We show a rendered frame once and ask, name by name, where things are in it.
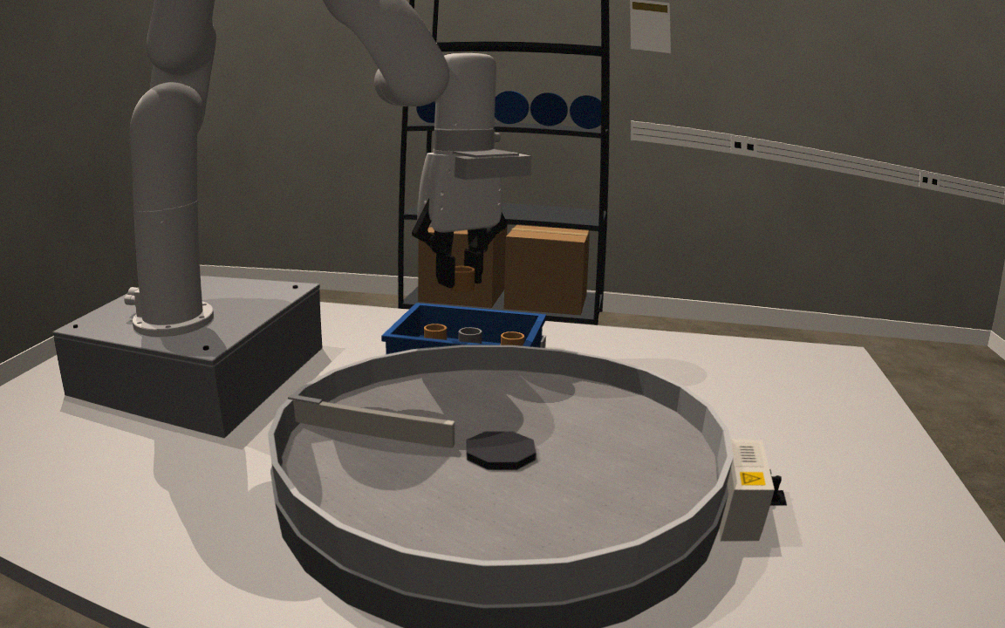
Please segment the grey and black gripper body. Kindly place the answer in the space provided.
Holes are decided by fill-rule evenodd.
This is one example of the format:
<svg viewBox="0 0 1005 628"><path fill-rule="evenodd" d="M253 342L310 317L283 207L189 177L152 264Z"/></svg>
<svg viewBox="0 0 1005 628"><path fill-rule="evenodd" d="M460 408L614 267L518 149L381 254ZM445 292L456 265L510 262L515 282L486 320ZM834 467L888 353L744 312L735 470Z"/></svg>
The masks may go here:
<svg viewBox="0 0 1005 628"><path fill-rule="evenodd" d="M464 155L439 150L427 154L421 175L416 220L427 203L427 197L432 220L429 228L434 228L436 232L485 229L497 225L502 215L500 178L468 181L455 178L457 156Z"/></svg>

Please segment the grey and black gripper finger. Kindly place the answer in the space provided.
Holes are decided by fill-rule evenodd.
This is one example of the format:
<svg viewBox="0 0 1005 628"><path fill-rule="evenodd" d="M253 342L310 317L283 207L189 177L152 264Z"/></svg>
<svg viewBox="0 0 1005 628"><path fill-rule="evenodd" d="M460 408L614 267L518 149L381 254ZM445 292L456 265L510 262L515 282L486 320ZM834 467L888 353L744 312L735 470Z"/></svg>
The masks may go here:
<svg viewBox="0 0 1005 628"><path fill-rule="evenodd" d="M483 253L486 253L491 240L506 227L505 217L500 215L498 225L468 230L469 248L464 248L464 266L475 268L475 283L482 282Z"/></svg>
<svg viewBox="0 0 1005 628"><path fill-rule="evenodd" d="M429 200L427 200L419 219L416 220L412 236L423 240L436 253L436 281L448 289L452 289L455 286L455 256L451 256L454 232L434 231L432 235L429 232L431 221Z"/></svg>

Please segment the blue crate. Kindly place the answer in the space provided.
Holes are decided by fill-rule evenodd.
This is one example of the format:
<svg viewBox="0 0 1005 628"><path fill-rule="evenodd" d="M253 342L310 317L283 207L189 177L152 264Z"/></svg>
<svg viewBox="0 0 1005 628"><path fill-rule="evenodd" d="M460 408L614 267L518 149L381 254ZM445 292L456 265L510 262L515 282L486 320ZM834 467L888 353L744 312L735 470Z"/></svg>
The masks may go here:
<svg viewBox="0 0 1005 628"><path fill-rule="evenodd" d="M386 333L380 335L380 342L386 342L386 354L419 349L419 347L478 345L458 341L459 330L462 327L478 327L482 330L481 345L500 345L502 333L520 332L525 335L523 346L541 347L545 319L546 315L527 313L527 311L470 309L416 303L406 311L406 315L396 319ZM428 324L446 326L447 339L424 338L424 326Z"/></svg>

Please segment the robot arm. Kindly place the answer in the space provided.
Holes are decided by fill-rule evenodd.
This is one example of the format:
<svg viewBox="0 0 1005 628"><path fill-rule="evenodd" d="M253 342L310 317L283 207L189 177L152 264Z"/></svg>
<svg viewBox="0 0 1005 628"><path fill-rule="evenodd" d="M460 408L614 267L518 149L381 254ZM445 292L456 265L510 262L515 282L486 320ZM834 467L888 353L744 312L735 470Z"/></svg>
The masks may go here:
<svg viewBox="0 0 1005 628"><path fill-rule="evenodd" d="M323 1L378 65L374 87L384 102L435 102L434 150L464 155L455 158L455 178L531 174L530 155L494 148L500 133L494 135L497 64L490 55L443 55L407 0ZM198 132L215 55L213 4L153 3L150 91L129 124L139 289L124 299L136 306L133 326L145 337L176 337L213 319L201 298L198 237Z"/></svg>

